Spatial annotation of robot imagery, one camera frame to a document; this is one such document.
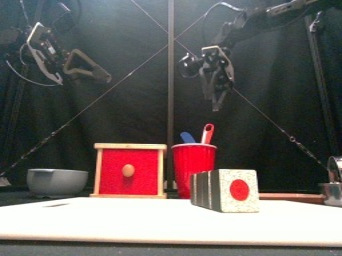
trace red wooden box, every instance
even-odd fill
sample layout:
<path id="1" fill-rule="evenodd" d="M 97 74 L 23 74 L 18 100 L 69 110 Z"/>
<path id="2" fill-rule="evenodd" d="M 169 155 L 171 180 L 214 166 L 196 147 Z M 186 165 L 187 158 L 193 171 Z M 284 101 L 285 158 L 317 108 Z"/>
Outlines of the red wooden box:
<path id="1" fill-rule="evenodd" d="M 163 144 L 97 143 L 94 197 L 166 198 Z"/>

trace black cable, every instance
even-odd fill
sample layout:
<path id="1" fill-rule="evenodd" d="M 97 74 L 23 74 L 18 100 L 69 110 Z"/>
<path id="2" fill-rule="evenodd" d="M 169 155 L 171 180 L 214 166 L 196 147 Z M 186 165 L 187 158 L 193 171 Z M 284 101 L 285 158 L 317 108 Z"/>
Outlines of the black cable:
<path id="1" fill-rule="evenodd" d="M 230 10 L 233 10 L 233 11 L 236 11 L 236 12 L 245 12 L 245 11 L 246 11 L 246 9 L 241 9 L 241 8 L 233 6 L 232 4 L 229 4 L 229 3 L 226 3 L 226 2 L 222 2 L 222 1 L 221 1 L 220 3 L 217 3 L 217 4 L 214 4 L 214 5 L 210 7 L 210 9 L 208 10 L 208 12 L 206 12 L 205 15 L 204 15 L 204 22 L 202 22 L 202 39 L 204 39 L 205 45 L 209 44 L 208 39 L 206 39 L 206 35 L 205 35 L 205 27 L 206 27 L 206 23 L 208 23 L 208 17 L 209 17 L 209 14 L 213 12 L 213 10 L 214 10 L 217 7 L 221 7 L 221 6 L 229 8 Z"/>

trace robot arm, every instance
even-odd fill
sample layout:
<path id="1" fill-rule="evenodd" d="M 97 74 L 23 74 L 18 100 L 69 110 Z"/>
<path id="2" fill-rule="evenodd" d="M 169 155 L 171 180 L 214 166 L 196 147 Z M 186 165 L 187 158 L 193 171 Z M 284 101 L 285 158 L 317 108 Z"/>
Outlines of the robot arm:
<path id="1" fill-rule="evenodd" d="M 289 24 L 296 17 L 316 14 L 332 7 L 342 9 L 342 1 L 293 0 L 269 8 L 238 9 L 233 22 L 225 22 L 202 57 L 187 55 L 179 62 L 185 78 L 201 76 L 205 99 L 213 101 L 213 111 L 220 111 L 228 91 L 234 85 L 234 67 L 229 59 L 234 45 L 264 31 Z"/>

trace cable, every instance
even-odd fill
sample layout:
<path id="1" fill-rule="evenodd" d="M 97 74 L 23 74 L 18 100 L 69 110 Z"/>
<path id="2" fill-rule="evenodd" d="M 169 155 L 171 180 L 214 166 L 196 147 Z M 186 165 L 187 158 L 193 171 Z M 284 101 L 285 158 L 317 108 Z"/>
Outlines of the cable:
<path id="1" fill-rule="evenodd" d="M 246 9 L 241 9 L 241 8 L 233 6 L 232 4 L 229 4 L 229 3 L 226 3 L 226 2 L 222 2 L 222 1 L 221 1 L 220 3 L 217 3 L 217 4 L 214 4 L 214 5 L 209 8 L 208 12 L 206 12 L 205 15 L 204 15 L 204 23 L 202 23 L 202 38 L 204 38 L 204 42 L 205 42 L 206 45 L 209 44 L 208 39 L 206 39 L 206 36 L 205 36 L 205 27 L 206 27 L 206 23 L 208 23 L 208 16 L 209 16 L 209 14 L 213 12 L 213 10 L 214 10 L 217 7 L 220 7 L 220 6 L 228 7 L 230 10 L 233 10 L 233 11 L 236 11 L 236 12 L 245 12 L 245 11 L 246 11 Z"/>
<path id="2" fill-rule="evenodd" d="M 27 82 L 30 82 L 30 83 L 33 83 L 33 84 L 37 84 L 37 85 L 41 85 L 41 86 L 50 86 L 50 87 L 59 85 L 59 84 L 42 84 L 42 83 L 39 83 L 39 82 L 35 82 L 35 81 L 30 80 L 29 78 L 26 78 L 26 77 L 15 70 L 15 68 L 14 68 L 14 66 L 11 65 L 11 63 L 10 63 L 8 60 L 6 60 L 6 63 L 7 63 L 7 65 L 8 65 L 8 67 L 12 69 L 12 71 L 15 72 L 15 74 L 16 74 L 22 79 L 25 79 Z"/>

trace metal rod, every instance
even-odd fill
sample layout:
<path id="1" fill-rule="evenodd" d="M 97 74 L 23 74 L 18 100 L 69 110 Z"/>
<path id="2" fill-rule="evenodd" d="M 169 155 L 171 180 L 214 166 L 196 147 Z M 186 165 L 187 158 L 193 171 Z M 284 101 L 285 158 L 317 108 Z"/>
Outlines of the metal rod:
<path id="1" fill-rule="evenodd" d="M 166 178 L 167 189 L 174 185 L 174 162 L 173 151 L 174 145 L 174 35 L 175 35 L 175 13 L 174 0 L 169 0 L 169 101 L 167 101 L 167 166 Z"/>

